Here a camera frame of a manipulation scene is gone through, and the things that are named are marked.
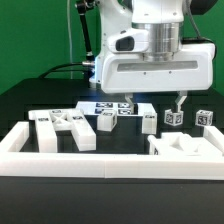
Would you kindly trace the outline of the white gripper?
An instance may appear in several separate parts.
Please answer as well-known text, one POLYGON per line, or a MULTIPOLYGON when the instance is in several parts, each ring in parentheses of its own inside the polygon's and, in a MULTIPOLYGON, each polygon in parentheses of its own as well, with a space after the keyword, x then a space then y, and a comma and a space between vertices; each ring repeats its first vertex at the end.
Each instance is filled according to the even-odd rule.
POLYGON ((205 90, 212 84, 215 45, 182 44, 177 27, 130 28, 109 37, 107 47, 101 88, 125 93, 131 114, 132 93, 179 91, 175 111, 180 112, 186 91, 205 90))

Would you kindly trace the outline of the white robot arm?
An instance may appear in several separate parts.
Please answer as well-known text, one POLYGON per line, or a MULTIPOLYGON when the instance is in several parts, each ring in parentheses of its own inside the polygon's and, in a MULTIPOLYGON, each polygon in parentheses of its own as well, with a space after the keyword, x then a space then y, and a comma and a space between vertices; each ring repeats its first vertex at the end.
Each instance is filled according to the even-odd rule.
POLYGON ((213 82, 216 46, 197 35, 181 36, 185 17, 203 15, 218 0, 99 0, 101 50, 95 59, 93 87, 106 93, 177 91, 184 99, 213 82))

